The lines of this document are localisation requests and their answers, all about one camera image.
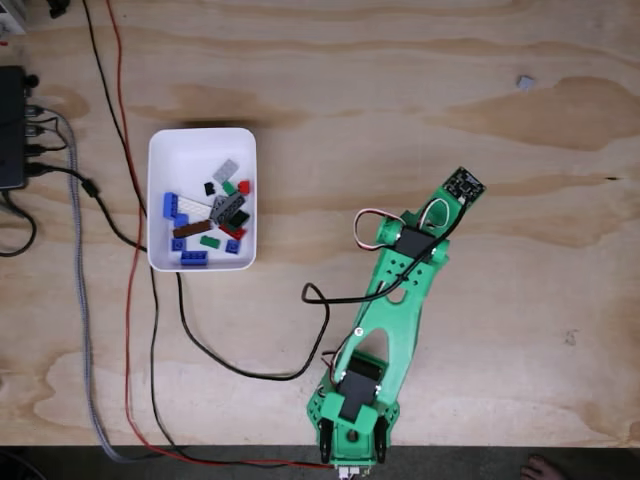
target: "foot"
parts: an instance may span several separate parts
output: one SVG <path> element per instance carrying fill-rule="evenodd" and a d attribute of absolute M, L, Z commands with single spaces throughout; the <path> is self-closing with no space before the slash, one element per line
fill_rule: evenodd
<path fill-rule="evenodd" d="M 569 480 L 557 467 L 547 460 L 532 455 L 526 466 L 520 469 L 520 480 Z"/>

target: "black power supply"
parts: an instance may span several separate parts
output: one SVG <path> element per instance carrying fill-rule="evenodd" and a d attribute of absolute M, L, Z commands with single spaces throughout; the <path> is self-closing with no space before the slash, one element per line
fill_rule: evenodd
<path fill-rule="evenodd" d="M 0 190 L 25 186 L 26 97 L 37 84 L 22 67 L 0 67 Z"/>

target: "robotic arm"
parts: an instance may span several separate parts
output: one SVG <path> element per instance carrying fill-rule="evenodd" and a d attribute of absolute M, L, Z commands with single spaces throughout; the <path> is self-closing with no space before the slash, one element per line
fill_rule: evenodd
<path fill-rule="evenodd" d="M 307 405 L 322 462 L 335 465 L 341 479 L 367 474 L 385 461 L 422 304 L 448 261 L 446 238 L 484 191 L 484 185 L 459 168 L 417 212 L 406 211 L 400 217 L 382 213 L 377 245 L 358 241 L 369 250 L 382 250 L 367 288 L 367 296 L 378 297 L 360 306 L 351 333 Z M 392 300 L 388 293 L 396 287 L 402 295 Z M 374 330 L 387 335 L 387 362 L 357 349 Z"/>

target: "red lego brick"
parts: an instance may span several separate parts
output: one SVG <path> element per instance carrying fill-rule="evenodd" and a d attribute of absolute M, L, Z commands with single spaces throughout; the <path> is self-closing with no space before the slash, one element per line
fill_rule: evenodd
<path fill-rule="evenodd" d="M 224 233 L 229 235 L 234 240 L 238 240 L 238 241 L 240 241 L 242 237 L 244 237 L 244 234 L 247 233 L 247 231 L 244 228 L 239 228 L 232 232 L 225 225 L 220 225 L 220 230 L 222 230 Z"/>
<path fill-rule="evenodd" d="M 243 195 L 249 195 L 251 191 L 251 187 L 249 185 L 249 180 L 243 180 L 238 184 L 238 191 Z"/>

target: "plywood surface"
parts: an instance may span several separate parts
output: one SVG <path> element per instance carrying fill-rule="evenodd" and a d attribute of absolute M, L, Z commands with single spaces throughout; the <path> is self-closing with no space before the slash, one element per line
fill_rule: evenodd
<path fill-rule="evenodd" d="M 114 78 L 114 37 L 93 0 Z M 80 2 L 0 55 L 41 76 L 38 101 L 67 114 L 81 170 L 133 235 L 136 204 L 108 117 Z M 186 276 L 200 338 L 244 368 L 297 368 L 322 309 L 308 280 L 356 295 L 375 254 L 354 213 L 418 206 L 458 165 L 488 186 L 423 309 L 400 395 L 396 444 L 640 446 L 640 3 L 614 0 L 116 1 L 132 150 L 146 179 L 162 128 L 222 121 L 258 140 L 258 260 Z M 520 74 L 536 78 L 529 93 Z M 63 157 L 55 157 L 62 162 Z M 66 182 L 15 201 L 40 235 L 0 269 L 0 443 L 88 444 Z M 98 407 L 116 443 L 123 412 L 130 248 L 83 199 Z M 20 222 L 0 218 L 3 240 Z M 180 443 L 310 444 L 304 405 L 324 366 L 271 384 L 235 376 L 185 338 L 175 279 L 158 276 L 158 402 Z M 133 305 L 133 407 L 154 442 L 153 302 L 146 262 Z M 355 307 L 334 309 L 323 348 Z"/>

